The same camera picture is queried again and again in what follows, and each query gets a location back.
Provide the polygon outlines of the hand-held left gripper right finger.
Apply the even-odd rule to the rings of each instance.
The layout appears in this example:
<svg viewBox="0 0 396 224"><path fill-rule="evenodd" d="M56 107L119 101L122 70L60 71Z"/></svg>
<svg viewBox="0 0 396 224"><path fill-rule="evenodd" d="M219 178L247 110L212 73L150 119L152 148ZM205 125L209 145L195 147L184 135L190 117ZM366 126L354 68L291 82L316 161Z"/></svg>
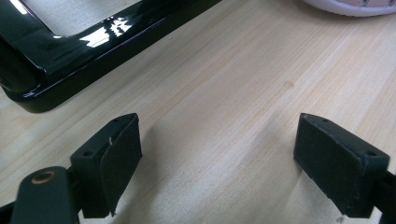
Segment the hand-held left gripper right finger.
<svg viewBox="0 0 396 224"><path fill-rule="evenodd" d="M390 217L390 156L334 122L300 115L293 157L338 210Z"/></svg>

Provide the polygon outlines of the navy and white sneaker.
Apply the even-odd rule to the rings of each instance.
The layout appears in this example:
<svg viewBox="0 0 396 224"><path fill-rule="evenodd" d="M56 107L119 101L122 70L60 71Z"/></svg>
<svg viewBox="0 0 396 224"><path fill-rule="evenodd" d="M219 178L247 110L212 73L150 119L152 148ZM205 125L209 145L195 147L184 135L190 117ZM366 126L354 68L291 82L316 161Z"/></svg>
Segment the navy and white sneaker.
<svg viewBox="0 0 396 224"><path fill-rule="evenodd" d="M396 13L396 0L302 0L309 6L350 17L373 17Z"/></svg>

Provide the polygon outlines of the red and black shoe rack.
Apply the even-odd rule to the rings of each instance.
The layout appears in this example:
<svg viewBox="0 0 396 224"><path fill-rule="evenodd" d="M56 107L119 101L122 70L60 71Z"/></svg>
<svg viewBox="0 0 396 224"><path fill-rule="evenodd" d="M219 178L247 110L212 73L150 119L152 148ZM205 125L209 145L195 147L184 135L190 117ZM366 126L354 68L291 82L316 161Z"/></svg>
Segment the red and black shoe rack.
<svg viewBox="0 0 396 224"><path fill-rule="evenodd" d="M221 0L140 0L75 35L0 0L0 88L28 112L62 104Z"/></svg>

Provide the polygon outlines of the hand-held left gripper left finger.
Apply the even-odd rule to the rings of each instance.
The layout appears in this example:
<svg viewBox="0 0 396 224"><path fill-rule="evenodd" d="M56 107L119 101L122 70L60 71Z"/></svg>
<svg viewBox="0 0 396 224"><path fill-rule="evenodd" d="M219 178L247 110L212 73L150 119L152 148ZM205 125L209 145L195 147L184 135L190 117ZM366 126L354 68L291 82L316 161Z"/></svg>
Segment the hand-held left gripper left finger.
<svg viewBox="0 0 396 224"><path fill-rule="evenodd" d="M136 113L111 120L71 157L85 218L113 215L142 158Z"/></svg>

